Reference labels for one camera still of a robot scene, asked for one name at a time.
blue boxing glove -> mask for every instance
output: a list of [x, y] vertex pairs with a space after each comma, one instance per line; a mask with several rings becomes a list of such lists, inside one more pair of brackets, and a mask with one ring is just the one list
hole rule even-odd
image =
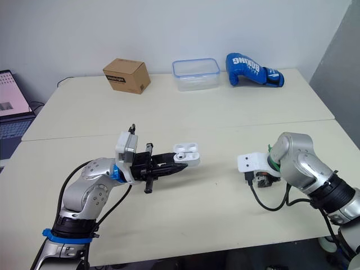
[[284, 76], [281, 72], [262, 67], [251, 58], [240, 53], [233, 52], [227, 55], [226, 71], [233, 86], [239, 83], [239, 75], [266, 86], [282, 87], [284, 85]]

white table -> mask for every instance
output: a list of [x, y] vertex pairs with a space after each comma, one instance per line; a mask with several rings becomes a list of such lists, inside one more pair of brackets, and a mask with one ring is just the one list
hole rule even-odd
[[[284, 132], [311, 135], [314, 149], [330, 168], [352, 186], [360, 186], [360, 151], [334, 120], [237, 128], [144, 132], [138, 152], [154, 143], [154, 154], [171, 151], [178, 142], [199, 143], [201, 164], [160, 178], [154, 192], [135, 186], [101, 225], [91, 244], [93, 266], [241, 248], [328, 235], [320, 213], [307, 204], [278, 212], [254, 200], [236, 157], [266, 151]], [[22, 142], [0, 174], [0, 261], [2, 269], [28, 269], [40, 247], [42, 229], [51, 227], [60, 187], [82, 162], [112, 157], [118, 135]], [[104, 211], [127, 186], [112, 190]], [[260, 199], [276, 206], [283, 181], [258, 190]], [[303, 197], [295, 190], [290, 199]]]
[[39, 113], [23, 141], [118, 134], [137, 124], [167, 131], [328, 120], [334, 116], [296, 69], [281, 70], [282, 88], [242, 80], [232, 87], [180, 92], [171, 74], [151, 76], [143, 94], [112, 90], [104, 76], [65, 81]]

white bracket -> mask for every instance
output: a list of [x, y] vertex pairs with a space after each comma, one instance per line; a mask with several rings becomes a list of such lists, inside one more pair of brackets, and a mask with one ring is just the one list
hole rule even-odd
[[173, 147], [175, 163], [186, 163], [189, 167], [198, 166], [200, 163], [199, 147], [197, 143], [178, 143]]
[[269, 153], [250, 153], [237, 157], [237, 168], [240, 173], [266, 172], [275, 177], [280, 177], [280, 172], [272, 169], [268, 164]]

cardboard box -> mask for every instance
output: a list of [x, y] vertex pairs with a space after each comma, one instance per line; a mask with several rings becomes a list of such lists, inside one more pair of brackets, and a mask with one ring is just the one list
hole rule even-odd
[[104, 67], [103, 72], [117, 91], [141, 94], [150, 84], [144, 62], [117, 58]]

black wire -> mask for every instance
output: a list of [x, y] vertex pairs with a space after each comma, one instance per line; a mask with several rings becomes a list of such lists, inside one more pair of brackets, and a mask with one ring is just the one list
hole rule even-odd
[[264, 208], [264, 209], [266, 209], [266, 210], [268, 210], [268, 211], [272, 211], [272, 212], [278, 211], [278, 210], [280, 210], [280, 209], [284, 206], [284, 204], [285, 204], [285, 202], [286, 202], [286, 199], [287, 199], [287, 197], [288, 197], [288, 195], [289, 195], [290, 188], [291, 188], [291, 186], [288, 187], [288, 186], [286, 185], [285, 195], [284, 195], [284, 197], [283, 197], [280, 205], [279, 205], [278, 207], [276, 207], [276, 208], [270, 208], [270, 207], [267, 207], [266, 205], [264, 205], [264, 204], [260, 201], [257, 193], [256, 193], [255, 190], [254, 190], [253, 185], [250, 185], [250, 189], [251, 189], [251, 191], [253, 192], [254, 197], [255, 197], [256, 201], [258, 202], [258, 204], [259, 204], [262, 208]]
[[90, 243], [85, 244], [84, 269], [89, 270], [89, 250]]
[[29, 102], [29, 111], [30, 111], [30, 105], [31, 105], [31, 103], [38, 103], [38, 104], [40, 104], [40, 105], [37, 106], [33, 111], [35, 111], [36, 109], [38, 109], [38, 108], [41, 107], [41, 106], [45, 106], [45, 103], [44, 103], [44, 102], [40, 102], [40, 101], [33, 100], [33, 101], [30, 101], [30, 102]]
[[289, 187], [289, 192], [287, 193], [287, 198], [286, 198], [286, 206], [293, 206], [294, 204], [297, 204], [297, 203], [311, 203], [311, 200], [309, 200], [309, 199], [296, 199], [296, 200], [289, 202], [289, 193], [290, 193], [291, 185], [289, 183], [287, 183], [286, 186]]
[[344, 252], [343, 248], [340, 246], [340, 242], [339, 240], [336, 238], [334, 231], [332, 230], [331, 224], [329, 219], [327, 218], [327, 215], [325, 214], [324, 210], [319, 208], [319, 211], [321, 213], [321, 215], [324, 217], [326, 226], [328, 231], [330, 232], [330, 235], [332, 237], [332, 240], [334, 241], [336, 247], [341, 251], [342, 255], [346, 258], [346, 260], [351, 261], [351, 258], [347, 255], [347, 253]]
[[[123, 197], [121, 197], [121, 199], [120, 199], [116, 204], [114, 204], [114, 206], [113, 206], [112, 208], [110, 208], [110, 210], [107, 211], [107, 212], [102, 216], [102, 218], [95, 224], [95, 226], [94, 226], [93, 229], [91, 230], [90, 235], [93, 234], [95, 231], [98, 230], [99, 225], [105, 220], [105, 218], [107, 218], [107, 216], [110, 215], [111, 212], [114, 211], [115, 208], [119, 206], [119, 204], [121, 204], [121, 202], [126, 198], [126, 196], [128, 196], [128, 194], [129, 194], [129, 192], [130, 192], [130, 190], [131, 190], [132, 187], [133, 187], [133, 186], [130, 184], [129, 187], [128, 187], [128, 189], [126, 190], [125, 194], [123, 195]], [[87, 246], [85, 247], [85, 257], [84, 257], [84, 269], [85, 269], [85, 270], [89, 270], [89, 267], [88, 267], [88, 266], [89, 266], [89, 265], [88, 265], [88, 264], [89, 264], [89, 249], [90, 249], [90, 243], [87, 244]]]
[[39, 103], [39, 104], [41, 104], [41, 105], [45, 105], [44, 102], [40, 102], [40, 101], [36, 101], [36, 100], [33, 100], [33, 101], [30, 101], [30, 102], [29, 102], [29, 104], [31, 104], [31, 103]]
[[60, 80], [60, 81], [58, 81], [58, 83], [57, 83], [57, 87], [59, 87], [59, 84], [60, 84], [61, 82], [65, 81], [66, 79], [69, 79], [69, 78], [73, 78], [73, 77], [66, 77], [66, 78], [64, 78], [64, 79], [62, 79], [62, 80]]
[[81, 164], [80, 166], [76, 167], [72, 173], [69, 174], [69, 176], [67, 177], [67, 179], [65, 179], [65, 182], [62, 184], [62, 187], [61, 187], [61, 190], [60, 190], [60, 193], [59, 193], [59, 196], [58, 196], [58, 200], [57, 200], [57, 208], [56, 208], [56, 216], [55, 216], [55, 221], [54, 221], [54, 225], [56, 224], [56, 221], [59, 217], [59, 213], [60, 213], [60, 210], [61, 210], [61, 203], [62, 203], [62, 197], [64, 195], [64, 191], [65, 191], [65, 187], [66, 185], [69, 183], [70, 179], [74, 176], [74, 174], [79, 170], [81, 169], [82, 167], [86, 166], [90, 161], [86, 161], [85, 163]]
[[[262, 208], [264, 208], [264, 209], [266, 209], [268, 211], [273, 211], [273, 212], [278, 211], [284, 206], [285, 203], [286, 203], [287, 206], [293, 206], [294, 204], [297, 204], [297, 203], [311, 203], [311, 200], [309, 200], [309, 199], [296, 199], [294, 201], [289, 202], [289, 192], [290, 192], [290, 189], [291, 189], [291, 185], [287, 183], [286, 184], [286, 192], [285, 192], [284, 198], [283, 198], [282, 202], [280, 203], [280, 205], [278, 207], [276, 207], [276, 208], [269, 208], [259, 200], [259, 197], [256, 194], [256, 192], [254, 190], [254, 187], [252, 185], [252, 180], [249, 182], [249, 186], [250, 186], [250, 189], [253, 192], [254, 197], [255, 197], [256, 201], [258, 202], [258, 204]], [[340, 245], [339, 240], [336, 238], [336, 236], [334, 234], [334, 231], [332, 230], [330, 221], [327, 218], [326, 213], [321, 208], [319, 208], [319, 211], [320, 211], [321, 215], [324, 217], [327, 229], [328, 229], [328, 231], [329, 231], [329, 233], [330, 233], [330, 235], [331, 235], [331, 237], [333, 239], [333, 242], [335, 243], [337, 249], [339, 249], [341, 251], [342, 255], [346, 258], [346, 260], [351, 261], [351, 258], [347, 255], [347, 253], [344, 252], [343, 248]]]
[[121, 197], [121, 199], [116, 204], [114, 204], [114, 206], [109, 211], [107, 211], [105, 213], [105, 215], [103, 215], [102, 218], [95, 224], [94, 229], [93, 229], [92, 232], [95, 232], [96, 229], [99, 228], [99, 225], [105, 220], [105, 218], [107, 218], [107, 216], [110, 215], [111, 212], [114, 211], [116, 207], [118, 207], [118, 205], [126, 198], [126, 196], [128, 196], [128, 194], [129, 194], [132, 187], [133, 186], [130, 184], [128, 189], [126, 190], [125, 194], [123, 195], [123, 197]]
[[45, 106], [45, 105], [39, 105], [37, 106], [36, 108], [33, 109], [33, 111], [36, 111], [38, 108], [42, 107], [42, 106]]

